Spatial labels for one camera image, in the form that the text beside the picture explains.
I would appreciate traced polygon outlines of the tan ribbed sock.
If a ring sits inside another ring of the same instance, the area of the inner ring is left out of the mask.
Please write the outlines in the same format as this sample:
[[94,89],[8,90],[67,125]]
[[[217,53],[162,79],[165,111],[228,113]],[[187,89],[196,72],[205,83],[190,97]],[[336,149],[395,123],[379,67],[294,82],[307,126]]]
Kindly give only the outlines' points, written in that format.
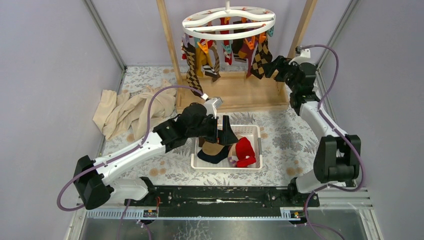
[[211,143],[207,141],[204,137],[198,138],[198,146],[201,150],[204,151],[207,155],[217,155],[222,149],[229,149],[229,145],[220,145],[218,143]]

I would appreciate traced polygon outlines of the navy sock beige red cuff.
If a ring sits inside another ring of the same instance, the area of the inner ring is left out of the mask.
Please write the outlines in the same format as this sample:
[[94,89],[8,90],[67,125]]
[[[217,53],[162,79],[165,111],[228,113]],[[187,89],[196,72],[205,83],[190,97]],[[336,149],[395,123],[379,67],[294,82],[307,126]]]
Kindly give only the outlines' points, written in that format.
[[204,153],[203,150],[199,151],[197,153],[197,157],[207,163],[211,163],[211,164],[218,164],[220,163],[222,160],[226,159],[228,157],[229,154],[229,149],[227,148],[223,148],[218,154],[216,155],[208,155],[206,153]]

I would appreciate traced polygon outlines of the purple orange striped sock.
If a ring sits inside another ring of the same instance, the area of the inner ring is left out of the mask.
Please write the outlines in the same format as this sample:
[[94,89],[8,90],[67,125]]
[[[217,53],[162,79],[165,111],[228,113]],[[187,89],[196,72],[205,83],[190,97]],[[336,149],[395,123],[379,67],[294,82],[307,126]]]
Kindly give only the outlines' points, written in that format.
[[247,78],[252,75],[251,66],[257,41],[258,38],[256,35],[250,35],[233,41],[234,59],[240,62],[247,62],[247,71],[245,75]]

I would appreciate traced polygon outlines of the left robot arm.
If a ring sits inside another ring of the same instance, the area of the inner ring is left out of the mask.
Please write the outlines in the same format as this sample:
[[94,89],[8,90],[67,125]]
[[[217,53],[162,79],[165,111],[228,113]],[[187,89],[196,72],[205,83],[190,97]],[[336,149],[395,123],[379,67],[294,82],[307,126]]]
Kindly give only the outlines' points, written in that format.
[[227,115],[218,124],[218,117],[209,113],[200,103],[192,103],[177,117],[155,126],[146,134],[146,140],[133,143],[106,157],[81,157],[74,170],[72,181],[86,210],[96,209],[108,201],[136,200],[148,206],[155,200],[152,184],[146,177],[136,180],[119,179],[119,176],[140,162],[179,148],[191,138],[230,146],[238,142]]

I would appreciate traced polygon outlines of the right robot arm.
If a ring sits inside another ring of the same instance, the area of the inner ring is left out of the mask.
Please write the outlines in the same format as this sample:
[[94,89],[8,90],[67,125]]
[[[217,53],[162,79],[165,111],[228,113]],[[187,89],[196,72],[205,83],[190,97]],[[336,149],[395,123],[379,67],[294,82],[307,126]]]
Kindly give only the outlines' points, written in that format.
[[292,181],[294,188],[287,191],[287,201],[301,205],[307,194],[335,182],[347,182],[358,178],[361,140],[342,130],[322,108],[314,91],[317,67],[300,58],[294,60],[278,56],[263,66],[265,76],[285,83],[291,90],[290,106],[312,129],[319,139],[313,169]]

